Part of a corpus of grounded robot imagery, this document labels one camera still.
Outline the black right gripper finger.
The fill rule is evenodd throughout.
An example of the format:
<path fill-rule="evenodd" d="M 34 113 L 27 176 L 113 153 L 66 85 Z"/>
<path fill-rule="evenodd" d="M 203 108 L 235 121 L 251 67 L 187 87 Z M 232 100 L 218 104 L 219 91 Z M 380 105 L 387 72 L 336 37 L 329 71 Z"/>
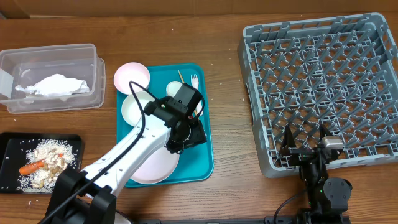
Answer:
<path fill-rule="evenodd" d="M 320 123 L 319 125 L 319 132 L 320 132 L 320 139 L 323 139 L 327 136 L 333 136 L 332 133 L 328 130 L 328 128 L 323 124 Z"/>
<path fill-rule="evenodd" d="M 290 125 L 287 124 L 284 129 L 284 138 L 282 141 L 281 148 L 279 149 L 280 156 L 291 156 L 291 149 L 295 148 L 295 140 L 290 129 Z"/>

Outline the white cup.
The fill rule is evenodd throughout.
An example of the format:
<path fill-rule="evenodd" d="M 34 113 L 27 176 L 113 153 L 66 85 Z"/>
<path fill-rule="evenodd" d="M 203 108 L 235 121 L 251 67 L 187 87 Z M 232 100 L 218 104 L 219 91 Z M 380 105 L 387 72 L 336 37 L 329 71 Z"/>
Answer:
<path fill-rule="evenodd" d="M 178 81 L 172 81 L 170 82 L 167 87 L 166 87 L 166 94 L 167 96 L 174 97 L 179 89 L 181 88 L 182 83 Z"/>

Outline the light green bowl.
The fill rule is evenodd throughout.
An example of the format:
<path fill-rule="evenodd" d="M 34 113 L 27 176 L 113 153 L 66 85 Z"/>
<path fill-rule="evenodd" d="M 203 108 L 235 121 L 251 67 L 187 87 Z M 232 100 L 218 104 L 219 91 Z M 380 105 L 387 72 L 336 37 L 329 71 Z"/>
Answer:
<path fill-rule="evenodd" d="M 144 91 L 136 93 L 136 96 L 142 106 L 142 109 L 145 108 L 146 104 L 155 100 L 155 98 Z M 141 111 L 133 95 L 127 96 L 123 101 L 121 106 L 121 114 L 125 122 L 127 122 L 127 124 L 130 126 L 135 126 L 141 119 Z"/>

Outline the white napkin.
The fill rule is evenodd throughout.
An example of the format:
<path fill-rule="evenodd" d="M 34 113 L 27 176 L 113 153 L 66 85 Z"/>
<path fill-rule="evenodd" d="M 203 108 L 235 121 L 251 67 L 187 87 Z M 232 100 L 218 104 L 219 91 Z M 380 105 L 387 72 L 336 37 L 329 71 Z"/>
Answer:
<path fill-rule="evenodd" d="M 89 93 L 90 87 L 84 80 L 68 78 L 61 74 L 54 74 L 38 81 L 33 85 L 17 85 L 14 87 L 13 99 L 35 98 L 35 97 L 59 97 L 70 96 L 81 93 Z"/>

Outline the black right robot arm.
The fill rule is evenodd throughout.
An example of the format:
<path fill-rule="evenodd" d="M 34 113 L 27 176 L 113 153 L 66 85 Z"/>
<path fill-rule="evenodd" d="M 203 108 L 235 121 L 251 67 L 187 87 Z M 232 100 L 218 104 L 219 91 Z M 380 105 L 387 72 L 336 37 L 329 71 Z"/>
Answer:
<path fill-rule="evenodd" d="M 343 142 L 321 124 L 320 141 L 313 149 L 297 147 L 290 126 L 286 125 L 279 154 L 287 156 L 292 166 L 299 168 L 299 176 L 305 189 L 290 197 L 275 211 L 274 223 L 349 223 L 348 200 L 353 189 L 351 183 L 339 177 L 330 177 L 326 165 L 337 160 L 343 152 Z M 284 206 L 303 194 L 308 196 L 308 208 L 302 208 L 294 216 L 278 217 Z"/>

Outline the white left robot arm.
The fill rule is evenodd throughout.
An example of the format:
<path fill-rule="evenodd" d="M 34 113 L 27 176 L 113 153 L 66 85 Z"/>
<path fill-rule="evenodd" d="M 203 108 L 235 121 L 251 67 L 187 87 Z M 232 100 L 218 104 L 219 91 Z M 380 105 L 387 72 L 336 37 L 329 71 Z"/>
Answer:
<path fill-rule="evenodd" d="M 201 121 L 190 117 L 202 100 L 202 96 L 166 96 L 140 107 L 141 120 L 107 154 L 80 172 L 67 168 L 61 173 L 41 222 L 128 222 L 118 215 L 116 201 L 133 173 L 163 147 L 179 154 L 206 142 Z"/>

